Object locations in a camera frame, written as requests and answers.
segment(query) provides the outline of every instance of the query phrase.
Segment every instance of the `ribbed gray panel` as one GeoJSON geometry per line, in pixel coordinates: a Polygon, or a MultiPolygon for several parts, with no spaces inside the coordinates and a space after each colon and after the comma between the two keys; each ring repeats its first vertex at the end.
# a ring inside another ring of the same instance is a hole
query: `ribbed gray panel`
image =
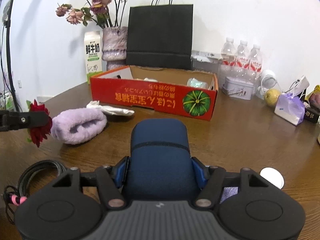
{"type": "Polygon", "coordinates": [[[112,211],[95,232],[83,240],[236,240],[209,211],[187,201],[133,201],[112,211]]]}

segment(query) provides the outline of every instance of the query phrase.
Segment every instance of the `vase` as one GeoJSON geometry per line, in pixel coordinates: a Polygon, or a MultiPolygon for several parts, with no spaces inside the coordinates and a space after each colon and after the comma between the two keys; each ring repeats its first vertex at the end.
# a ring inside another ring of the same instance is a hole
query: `vase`
{"type": "Polygon", "coordinates": [[[102,32],[102,60],[107,62],[107,70],[125,65],[128,27],[108,27],[102,32]]]}

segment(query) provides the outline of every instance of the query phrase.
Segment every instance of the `rolled purple towel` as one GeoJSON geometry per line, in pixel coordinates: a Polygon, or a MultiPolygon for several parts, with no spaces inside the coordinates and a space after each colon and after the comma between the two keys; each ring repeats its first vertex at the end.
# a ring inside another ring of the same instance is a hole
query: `rolled purple towel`
{"type": "Polygon", "coordinates": [[[74,145],[89,141],[101,133],[106,124],[106,116],[98,109],[69,109],[52,119],[51,135],[74,145]]]}

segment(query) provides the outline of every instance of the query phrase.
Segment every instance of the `white disc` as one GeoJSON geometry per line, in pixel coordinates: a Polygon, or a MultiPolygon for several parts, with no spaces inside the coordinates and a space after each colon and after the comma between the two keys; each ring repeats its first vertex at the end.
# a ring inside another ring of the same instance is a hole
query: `white disc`
{"type": "Polygon", "coordinates": [[[264,168],[260,172],[260,176],[264,177],[267,181],[282,189],[284,186],[284,179],[279,171],[274,168],[264,168]]]}

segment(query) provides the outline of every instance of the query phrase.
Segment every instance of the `metal screw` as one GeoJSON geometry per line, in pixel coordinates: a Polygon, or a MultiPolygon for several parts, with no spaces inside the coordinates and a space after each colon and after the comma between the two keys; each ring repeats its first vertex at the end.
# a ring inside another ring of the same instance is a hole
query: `metal screw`
{"type": "Polygon", "coordinates": [[[212,202],[209,199],[201,198],[196,201],[198,207],[210,207],[212,202]]]}
{"type": "Polygon", "coordinates": [[[110,207],[122,207],[124,205],[124,201],[119,198],[114,198],[109,200],[108,205],[110,207]]]}

